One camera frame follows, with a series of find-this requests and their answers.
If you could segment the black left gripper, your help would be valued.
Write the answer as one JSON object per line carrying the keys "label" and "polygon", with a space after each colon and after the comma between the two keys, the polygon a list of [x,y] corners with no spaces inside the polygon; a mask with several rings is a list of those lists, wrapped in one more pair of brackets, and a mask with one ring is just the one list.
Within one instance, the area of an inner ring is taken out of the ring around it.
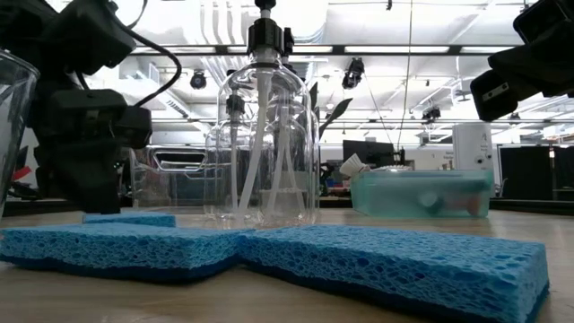
{"label": "black left gripper", "polygon": [[38,140],[41,196],[67,199],[88,214],[120,211],[112,127],[126,109],[122,94],[110,89],[60,90],[32,101],[28,127]]}

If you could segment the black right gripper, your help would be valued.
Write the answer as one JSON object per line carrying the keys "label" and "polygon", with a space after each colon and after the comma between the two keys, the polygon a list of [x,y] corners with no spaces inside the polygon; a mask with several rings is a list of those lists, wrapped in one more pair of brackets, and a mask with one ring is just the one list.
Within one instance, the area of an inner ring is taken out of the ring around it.
{"label": "black right gripper", "polygon": [[536,40],[488,58],[490,70],[470,83],[478,117],[493,121],[537,93],[573,95],[573,27],[554,26]]}

